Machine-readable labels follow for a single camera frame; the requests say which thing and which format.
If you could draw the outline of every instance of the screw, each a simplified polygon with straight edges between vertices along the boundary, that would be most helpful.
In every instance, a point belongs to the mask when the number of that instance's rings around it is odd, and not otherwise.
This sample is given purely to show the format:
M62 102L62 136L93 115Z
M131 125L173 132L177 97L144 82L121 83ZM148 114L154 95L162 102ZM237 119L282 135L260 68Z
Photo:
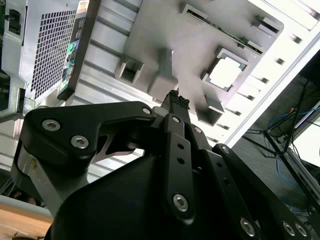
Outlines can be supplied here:
M225 146L222 146L222 150L223 150L226 154L230 153L230 152L229 152L229 149L226 148Z
M296 227L296 229L298 229L299 233L302 234L302 236L304 236L304 237L307 236L306 230L300 224L295 223L295 227Z
M142 110L146 113L146 114L151 114L151 111L146 108L146 107L143 107Z
M287 222L283 221L282 224L288 234L290 234L291 236L296 235L294 229Z
M176 116L173 116L172 119L173 119L175 122L180 123L180 119L177 118Z
M86 149L89 141L85 136L76 135L71 138L71 144L77 149Z
M248 234L250 237L255 236L255 229L248 220L242 217L240 220L240 224L242 229L246 232L246 234Z
M42 127L50 132L54 132L60 129L60 123L55 120L48 119L42 122Z
M198 128L197 126L194 127L194 130L195 130L198 134L202 133L201 129Z
M31 111L31 110L32 110L32 106L31 106L30 104L26 103L26 104L24 105L24 109L26 109L26 110L28 110L28 111Z
M176 194L173 196L173 203L175 207L181 212L186 212L188 210L189 206L187 199L181 194Z

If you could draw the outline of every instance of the black metal bracket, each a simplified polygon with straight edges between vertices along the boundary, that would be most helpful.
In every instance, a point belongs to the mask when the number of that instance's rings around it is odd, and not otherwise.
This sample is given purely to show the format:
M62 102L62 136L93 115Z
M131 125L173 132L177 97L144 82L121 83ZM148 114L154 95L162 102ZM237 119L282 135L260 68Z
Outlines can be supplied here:
M217 144L212 152L177 91L161 107L168 112L164 116L141 102L27 114L14 180L26 180L24 189L37 191L55 215L46 240L90 239L92 233L104 238L104 231L114 239L163 239L170 233L181 239L258 240L274 239L273 232L277 239L311 239L298 232L294 224L307 230L231 149ZM143 157L88 184L92 161L136 148L145 150Z

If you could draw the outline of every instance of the wooden surface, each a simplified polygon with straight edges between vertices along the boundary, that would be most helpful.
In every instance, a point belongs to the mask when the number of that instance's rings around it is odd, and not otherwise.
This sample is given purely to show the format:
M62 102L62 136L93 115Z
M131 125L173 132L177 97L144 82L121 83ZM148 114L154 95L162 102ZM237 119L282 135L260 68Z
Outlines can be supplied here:
M0 203L0 240L8 237L43 237L52 217Z

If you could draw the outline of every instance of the perforated metal grille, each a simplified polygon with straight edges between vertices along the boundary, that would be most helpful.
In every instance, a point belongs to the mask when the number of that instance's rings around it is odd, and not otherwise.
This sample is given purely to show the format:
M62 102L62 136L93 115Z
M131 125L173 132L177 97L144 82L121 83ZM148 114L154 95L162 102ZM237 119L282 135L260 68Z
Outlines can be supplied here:
M42 15L31 85L35 99L62 77L75 16L75 10Z

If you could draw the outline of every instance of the bright light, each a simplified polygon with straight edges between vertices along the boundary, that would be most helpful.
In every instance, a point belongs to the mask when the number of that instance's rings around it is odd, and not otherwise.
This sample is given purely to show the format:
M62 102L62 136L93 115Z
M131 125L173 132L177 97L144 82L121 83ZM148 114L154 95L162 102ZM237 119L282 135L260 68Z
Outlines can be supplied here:
M241 72L240 63L229 57L220 59L210 74L210 83L220 88L229 88Z

